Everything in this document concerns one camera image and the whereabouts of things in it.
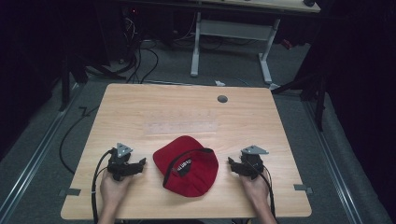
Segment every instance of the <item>white table leg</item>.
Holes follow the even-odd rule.
[[[268,64],[267,64],[267,57],[270,52],[271,46],[274,42],[274,38],[275,38],[277,27],[279,26],[279,23],[280,23],[280,19],[275,20],[274,26],[272,27],[271,33],[267,40],[267,46],[265,48],[265,51],[264,51],[264,53],[259,54],[260,64],[262,65],[262,74],[264,75],[264,81],[267,84],[272,83],[270,70],[268,69]]]
[[[201,35],[201,12],[197,12],[197,22],[195,29],[195,46],[194,46],[194,52],[192,54],[192,62],[191,62],[192,77],[198,77],[200,35]]]

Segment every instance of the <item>table top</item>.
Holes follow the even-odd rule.
[[[218,97],[226,96],[221,103]],[[152,155],[181,135],[212,148],[218,176],[208,193],[186,198],[163,188],[163,175]],[[240,161],[240,150],[257,146],[273,179],[278,217],[307,217],[311,207],[290,150],[272,93],[265,88],[110,84],[62,209],[65,219],[92,219],[92,176],[100,158],[120,142],[134,149],[130,162],[147,158],[143,173],[134,176],[117,217],[227,218],[255,217],[228,157]],[[102,163],[106,167],[107,159]],[[97,193],[98,211],[102,199]]]
[[[303,0],[200,0],[203,3],[230,4],[243,7],[265,7],[299,12],[320,12],[318,4],[308,7]]]

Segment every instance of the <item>metal rail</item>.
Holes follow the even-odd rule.
[[[40,144],[35,150],[35,154],[29,160],[26,167],[22,171],[20,177],[18,178],[17,182],[15,183],[14,187],[12,188],[11,192],[8,194],[6,200],[1,205],[0,223],[2,224],[7,223],[8,220],[11,218],[15,208],[18,205],[18,202],[21,200],[21,197],[29,187],[29,184],[32,181],[33,177],[35,177],[35,173],[37,172],[41,162],[44,160],[48,151],[50,150],[50,143],[53,136],[58,131],[70,106],[79,96],[82,89],[83,86],[75,84],[72,90],[73,96],[70,104],[68,104],[68,106],[63,111],[59,111],[57,117],[47,129],[47,132],[45,133],[43,139],[41,140]]]
[[[347,183],[345,182],[343,176],[341,175],[337,163],[335,162],[335,159],[332,156],[332,151],[329,145],[327,144],[326,138],[323,132],[321,132],[318,129],[318,126],[315,122],[315,109],[309,102],[303,102],[303,106],[305,112],[308,114],[310,118],[312,126],[315,128],[318,140],[321,144],[323,157],[326,161],[335,189],[337,190],[338,196],[340,197],[341,204],[344,206],[344,209],[346,211],[346,215],[349,219],[349,223],[354,223],[354,224],[363,223],[361,220],[361,215],[359,214],[359,210],[353,201]]]

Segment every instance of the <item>hand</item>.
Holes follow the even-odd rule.
[[[122,181],[117,181],[113,179],[111,173],[104,170],[100,185],[103,209],[99,217],[99,224],[114,223],[117,210],[125,197],[132,177],[132,175],[128,175]]]
[[[265,181],[257,176],[254,180],[250,176],[240,175],[248,200],[252,203],[261,224],[276,223],[268,205],[269,189]]]

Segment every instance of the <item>baseball cap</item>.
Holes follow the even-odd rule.
[[[163,187],[185,197],[207,193],[219,169],[213,149],[187,135],[154,152],[153,159],[164,175]]]

